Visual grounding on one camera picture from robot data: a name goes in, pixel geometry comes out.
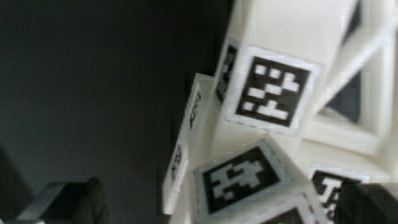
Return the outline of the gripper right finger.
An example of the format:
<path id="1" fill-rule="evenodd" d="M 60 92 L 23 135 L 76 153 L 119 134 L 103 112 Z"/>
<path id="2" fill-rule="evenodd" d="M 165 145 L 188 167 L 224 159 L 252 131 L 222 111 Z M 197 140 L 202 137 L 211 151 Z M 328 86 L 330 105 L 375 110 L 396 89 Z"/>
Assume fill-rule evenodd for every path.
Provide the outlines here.
<path id="1" fill-rule="evenodd" d="M 344 184 L 336 224 L 398 224 L 398 183 Z"/>

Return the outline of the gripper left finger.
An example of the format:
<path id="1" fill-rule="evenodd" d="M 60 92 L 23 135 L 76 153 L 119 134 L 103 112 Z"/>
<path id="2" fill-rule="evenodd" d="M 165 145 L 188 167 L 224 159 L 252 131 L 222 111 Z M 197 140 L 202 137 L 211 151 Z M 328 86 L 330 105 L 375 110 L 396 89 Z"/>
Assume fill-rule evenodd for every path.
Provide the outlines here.
<path id="1" fill-rule="evenodd" d="M 32 224 L 110 224 L 99 178 L 85 182 L 51 182 L 16 220 Z"/>

